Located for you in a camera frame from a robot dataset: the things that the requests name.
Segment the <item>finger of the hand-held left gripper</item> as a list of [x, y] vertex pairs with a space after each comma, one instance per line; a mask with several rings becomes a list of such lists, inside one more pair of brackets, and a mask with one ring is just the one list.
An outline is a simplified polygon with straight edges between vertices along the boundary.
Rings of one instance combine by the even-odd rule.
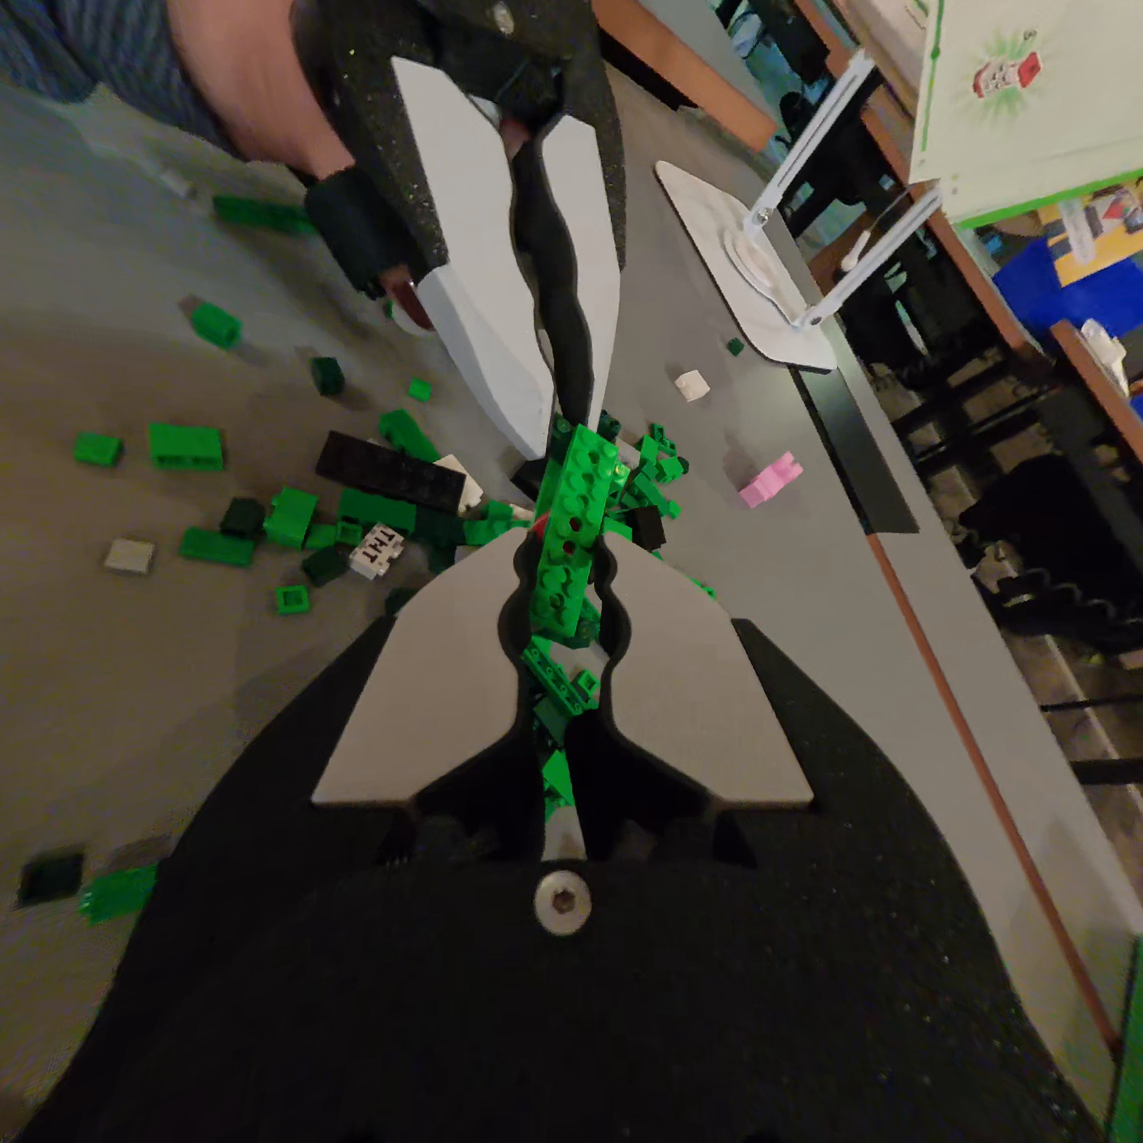
[[621, 264], [592, 126], [568, 115], [541, 135], [539, 313], [564, 418], [596, 430], [620, 323]]
[[504, 141], [444, 73], [392, 64], [445, 245], [418, 285], [419, 303], [481, 409], [537, 460], [549, 450], [554, 386], [513, 245]]

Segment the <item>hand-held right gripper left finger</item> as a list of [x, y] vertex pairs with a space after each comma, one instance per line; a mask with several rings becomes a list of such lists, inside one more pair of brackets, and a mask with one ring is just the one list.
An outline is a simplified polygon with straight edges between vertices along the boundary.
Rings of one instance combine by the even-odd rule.
[[387, 810], [383, 863], [532, 863], [545, 848], [530, 609], [539, 537], [507, 534], [392, 618], [312, 803]]

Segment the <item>green brick frame model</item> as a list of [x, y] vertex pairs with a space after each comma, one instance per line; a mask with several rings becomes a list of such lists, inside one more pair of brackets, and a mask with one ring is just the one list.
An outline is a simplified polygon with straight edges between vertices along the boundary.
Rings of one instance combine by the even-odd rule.
[[534, 527], [539, 537], [531, 602], [535, 635], [568, 648], [583, 647], [595, 546], [607, 509], [620, 500], [630, 475], [613, 441], [564, 417], [554, 420]]

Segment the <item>green bricks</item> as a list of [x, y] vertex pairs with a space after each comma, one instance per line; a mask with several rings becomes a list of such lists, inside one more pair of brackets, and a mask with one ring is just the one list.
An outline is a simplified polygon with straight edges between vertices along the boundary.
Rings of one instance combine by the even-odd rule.
[[[217, 307], [202, 305], [194, 316], [195, 330], [222, 349], [237, 345], [241, 323]], [[439, 467], [436, 477], [429, 477], [429, 490], [421, 493], [400, 492], [392, 496], [345, 489], [338, 508], [338, 524], [315, 524], [319, 498], [300, 490], [286, 489], [274, 500], [274, 509], [266, 523], [266, 513], [255, 500], [237, 500], [228, 511], [215, 533], [191, 530], [183, 538], [181, 554], [185, 558], [203, 560], [228, 567], [245, 568], [253, 558], [256, 542], [267, 539], [287, 547], [308, 549], [319, 556], [305, 565], [305, 575], [312, 587], [320, 581], [336, 579], [351, 565], [362, 576], [381, 576], [392, 560], [405, 550], [407, 541], [421, 543], [430, 554], [430, 569], [441, 572], [453, 564], [456, 549], [478, 549], [508, 531], [532, 524], [532, 516], [517, 505], [490, 503], [483, 518], [463, 519], [453, 511], [437, 511], [434, 500], [443, 493], [448, 507], [456, 498], [456, 481], [444, 479], [451, 473], [459, 479], [466, 477], [455, 463], [453, 455], [437, 456], [432, 441], [422, 436], [417, 422], [405, 410], [387, 413], [380, 421], [388, 441], [398, 445], [392, 454], [399, 460], [398, 477], [411, 477], [414, 484], [426, 474], [425, 466]], [[225, 452], [219, 430], [204, 426], [150, 424], [147, 444], [153, 464], [160, 470], [185, 473], [217, 473], [225, 469]], [[74, 450], [75, 459], [98, 467], [113, 467], [123, 452], [123, 441], [93, 433], [81, 433]], [[663, 426], [651, 426], [651, 436], [640, 444], [639, 464], [630, 471], [618, 463], [609, 469], [611, 490], [607, 511], [602, 518], [602, 534], [621, 534], [634, 539], [636, 524], [659, 527], [658, 539], [649, 541], [658, 549], [663, 543], [662, 518], [677, 520], [681, 507], [662, 496], [659, 484], [671, 482], [690, 471], [690, 463], [674, 452], [673, 443], [663, 436]], [[369, 546], [381, 552], [376, 562], [365, 561], [358, 568], [358, 557]], [[565, 633], [561, 643], [569, 648], [585, 648], [598, 637], [599, 614], [584, 596], [577, 613], [579, 626]], [[524, 663], [538, 686], [547, 696], [538, 704], [538, 724], [542, 724], [549, 746], [543, 748], [546, 794], [553, 807], [572, 806], [575, 796], [569, 784], [568, 764], [562, 754], [566, 724], [575, 716], [598, 707], [599, 681], [591, 671], [581, 671], [571, 679], [564, 667], [550, 655], [551, 637], [543, 628], [542, 636], [534, 636]], [[90, 924], [100, 924], [119, 916], [132, 915], [147, 903], [157, 878], [158, 866], [128, 869], [117, 874], [100, 877], [90, 884], [81, 900], [81, 914]]]

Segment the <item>wooden-edged grey desk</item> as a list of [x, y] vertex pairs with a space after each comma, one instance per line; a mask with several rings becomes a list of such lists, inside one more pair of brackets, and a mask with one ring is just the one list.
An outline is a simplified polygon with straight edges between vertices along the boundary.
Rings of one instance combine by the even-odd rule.
[[673, 111], [693, 107], [751, 153], [779, 123], [707, 2], [592, 2], [605, 59]]

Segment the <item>adjoining grey desk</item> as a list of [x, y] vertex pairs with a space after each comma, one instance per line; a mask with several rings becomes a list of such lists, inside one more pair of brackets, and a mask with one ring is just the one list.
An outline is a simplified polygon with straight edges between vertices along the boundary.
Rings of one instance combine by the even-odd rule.
[[1100, 1122], [1109, 1115], [1141, 903], [991, 621], [837, 323], [839, 372], [913, 534], [867, 545], [919, 662], [952, 760], [912, 779], [1001, 952], [1024, 1010]]

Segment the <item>person's left hand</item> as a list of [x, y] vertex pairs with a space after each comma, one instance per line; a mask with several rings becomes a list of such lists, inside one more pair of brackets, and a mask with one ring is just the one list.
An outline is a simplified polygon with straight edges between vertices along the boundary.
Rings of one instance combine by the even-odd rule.
[[239, 154], [316, 181], [354, 158], [324, 115], [296, 44], [296, 3], [170, 2], [181, 63]]

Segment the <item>white printed brick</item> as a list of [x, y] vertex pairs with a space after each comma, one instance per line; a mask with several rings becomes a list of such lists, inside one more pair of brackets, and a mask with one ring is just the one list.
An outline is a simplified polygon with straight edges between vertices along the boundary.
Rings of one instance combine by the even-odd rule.
[[347, 564], [354, 575], [375, 581], [384, 577], [406, 547], [406, 538], [387, 524], [376, 524], [350, 553]]

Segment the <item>long green plate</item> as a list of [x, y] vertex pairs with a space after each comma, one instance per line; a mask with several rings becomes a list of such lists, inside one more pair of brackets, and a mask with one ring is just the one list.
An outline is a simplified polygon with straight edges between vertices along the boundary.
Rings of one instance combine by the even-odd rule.
[[236, 195], [215, 195], [213, 214], [225, 225], [252, 228], [275, 235], [316, 235], [317, 228], [301, 205], [282, 205]]

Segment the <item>white studded plate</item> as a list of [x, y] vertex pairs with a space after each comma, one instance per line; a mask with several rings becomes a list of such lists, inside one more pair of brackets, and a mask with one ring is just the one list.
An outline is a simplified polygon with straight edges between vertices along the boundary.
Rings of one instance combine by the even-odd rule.
[[456, 509], [456, 515], [462, 519], [471, 519], [482, 505], [483, 489], [481, 485], [471, 477], [464, 464], [453, 454], [443, 456], [434, 464], [464, 478], [462, 500]]

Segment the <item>pink brick pig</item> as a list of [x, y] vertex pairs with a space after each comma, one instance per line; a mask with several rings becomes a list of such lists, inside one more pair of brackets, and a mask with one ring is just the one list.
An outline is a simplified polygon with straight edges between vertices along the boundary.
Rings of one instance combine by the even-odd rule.
[[788, 451], [753, 477], [738, 496], [747, 508], [760, 508], [790, 488], [803, 473], [802, 464]]

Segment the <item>black long studded plate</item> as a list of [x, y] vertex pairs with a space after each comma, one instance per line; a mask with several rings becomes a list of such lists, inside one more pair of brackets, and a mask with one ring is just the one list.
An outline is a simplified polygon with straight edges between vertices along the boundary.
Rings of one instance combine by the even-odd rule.
[[326, 437], [315, 475], [343, 488], [449, 516], [462, 512], [466, 477], [346, 433]]

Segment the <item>open instruction booklet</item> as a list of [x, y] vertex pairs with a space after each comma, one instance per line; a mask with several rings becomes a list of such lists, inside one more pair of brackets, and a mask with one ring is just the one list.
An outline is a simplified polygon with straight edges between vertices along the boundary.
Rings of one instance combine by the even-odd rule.
[[1141, 2], [927, 5], [909, 183], [983, 225], [1141, 176]]

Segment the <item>blue storage bin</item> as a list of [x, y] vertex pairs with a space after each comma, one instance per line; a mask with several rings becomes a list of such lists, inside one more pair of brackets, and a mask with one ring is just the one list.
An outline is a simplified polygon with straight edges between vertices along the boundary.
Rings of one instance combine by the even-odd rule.
[[1142, 326], [1142, 256], [1118, 262], [1063, 286], [1044, 239], [988, 232], [986, 248], [998, 270], [994, 285], [1022, 327], [1047, 353], [1058, 353], [1051, 330], [1062, 322], [1079, 330], [1096, 320], [1115, 338]]

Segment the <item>green toy set box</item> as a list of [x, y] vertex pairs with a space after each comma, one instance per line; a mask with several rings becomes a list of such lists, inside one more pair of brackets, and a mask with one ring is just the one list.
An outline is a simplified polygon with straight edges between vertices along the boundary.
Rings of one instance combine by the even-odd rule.
[[1137, 941], [1130, 984], [1119, 1074], [1107, 1123], [1108, 1142], [1142, 1141], [1142, 937]]

